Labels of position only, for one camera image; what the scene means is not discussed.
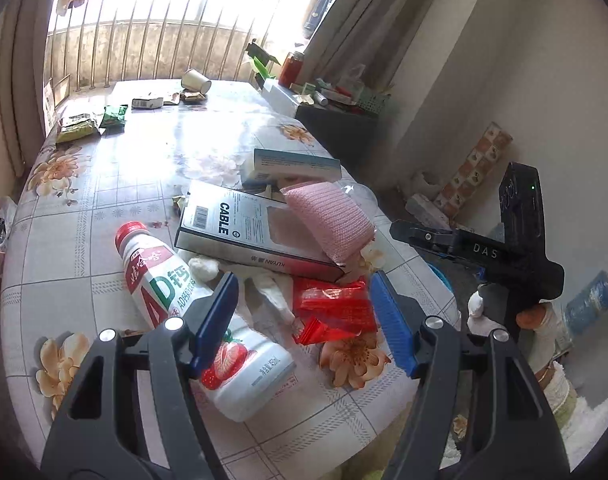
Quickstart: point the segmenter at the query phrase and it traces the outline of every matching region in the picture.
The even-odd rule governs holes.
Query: towel
[[[286,203],[328,257],[343,265],[375,237],[375,228],[359,206],[330,182],[307,182],[281,190]]]

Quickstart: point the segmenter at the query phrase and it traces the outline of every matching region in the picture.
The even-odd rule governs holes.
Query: paper cup
[[[181,76],[181,85],[191,92],[201,92],[206,95],[206,92],[210,90],[211,84],[212,82],[210,79],[197,72],[194,68],[187,70],[186,73]]]

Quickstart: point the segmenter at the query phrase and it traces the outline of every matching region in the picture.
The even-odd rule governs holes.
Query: red wrapper
[[[347,285],[294,278],[293,314],[305,323],[295,337],[296,342],[304,345],[377,331],[364,278]]]

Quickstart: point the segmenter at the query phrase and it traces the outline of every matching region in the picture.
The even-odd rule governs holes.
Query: red container
[[[290,88],[290,85],[295,82],[295,79],[297,79],[299,71],[302,70],[303,64],[304,54],[297,51],[289,52],[289,54],[286,56],[286,61],[284,61],[284,65],[281,68],[281,73],[279,74],[279,79],[277,82],[281,86]]]

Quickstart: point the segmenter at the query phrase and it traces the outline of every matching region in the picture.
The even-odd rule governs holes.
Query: barcode
[[[208,208],[197,206],[195,208],[195,217],[193,218],[193,227],[197,227],[199,229],[206,229],[206,221],[208,218]]]

